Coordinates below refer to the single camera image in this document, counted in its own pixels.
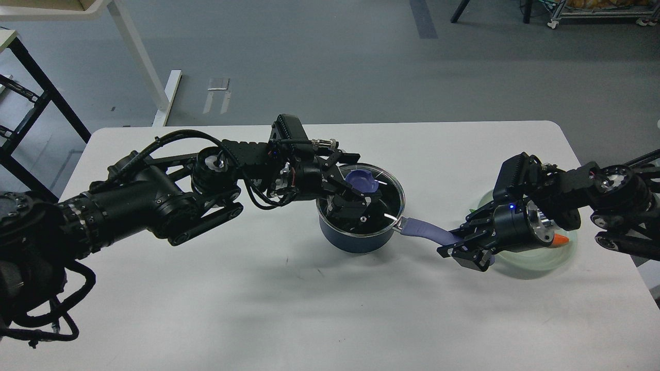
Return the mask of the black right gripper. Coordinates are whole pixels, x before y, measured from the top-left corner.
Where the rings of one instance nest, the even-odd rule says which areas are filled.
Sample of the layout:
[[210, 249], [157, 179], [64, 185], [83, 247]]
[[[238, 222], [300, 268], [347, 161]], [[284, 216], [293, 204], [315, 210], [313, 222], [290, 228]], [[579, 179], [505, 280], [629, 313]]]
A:
[[[557, 229], [534, 202], [499, 205], [495, 210], [474, 210], [468, 214], [459, 227], [450, 231], [451, 243], [439, 246], [437, 252], [462, 267], [485, 272], [496, 261], [493, 253], [550, 247]], [[491, 251], [465, 243], [494, 245]]]

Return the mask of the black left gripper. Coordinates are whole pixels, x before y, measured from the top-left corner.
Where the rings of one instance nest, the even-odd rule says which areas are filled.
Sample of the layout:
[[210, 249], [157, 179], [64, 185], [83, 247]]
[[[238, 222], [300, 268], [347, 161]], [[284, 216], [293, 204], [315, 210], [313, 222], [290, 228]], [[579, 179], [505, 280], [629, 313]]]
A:
[[367, 209], [383, 193], [370, 164], [358, 160], [359, 155], [341, 151], [326, 159], [313, 156], [298, 162], [273, 157], [273, 195], [297, 191], [294, 200], [312, 200], [333, 194], [327, 198], [326, 219], [337, 227], [360, 226]]

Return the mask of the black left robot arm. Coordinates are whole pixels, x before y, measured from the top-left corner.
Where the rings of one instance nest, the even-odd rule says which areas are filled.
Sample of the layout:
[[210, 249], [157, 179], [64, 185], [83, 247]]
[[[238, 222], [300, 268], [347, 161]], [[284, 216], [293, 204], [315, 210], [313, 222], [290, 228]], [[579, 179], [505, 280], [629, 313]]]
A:
[[382, 197], [372, 176], [335, 140], [310, 139], [281, 114], [266, 142], [219, 140], [182, 129], [156, 137], [108, 169], [86, 192], [50, 202], [38, 192], [2, 191], [2, 337], [68, 342], [79, 330], [69, 310], [96, 284], [80, 261], [144, 230], [172, 246], [236, 218], [239, 181], [263, 210], [326, 199], [331, 216], [363, 223]]

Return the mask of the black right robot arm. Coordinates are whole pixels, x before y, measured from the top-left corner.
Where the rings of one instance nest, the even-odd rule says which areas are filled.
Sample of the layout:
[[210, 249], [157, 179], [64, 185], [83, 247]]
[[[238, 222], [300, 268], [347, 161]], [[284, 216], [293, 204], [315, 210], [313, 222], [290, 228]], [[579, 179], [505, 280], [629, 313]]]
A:
[[579, 209], [589, 207], [600, 228], [599, 246], [658, 260], [658, 150], [624, 164], [596, 162], [570, 171], [521, 153], [505, 160], [492, 200], [452, 230], [457, 242], [441, 242], [443, 258], [485, 272], [503, 251], [551, 247], [556, 229], [577, 230]]

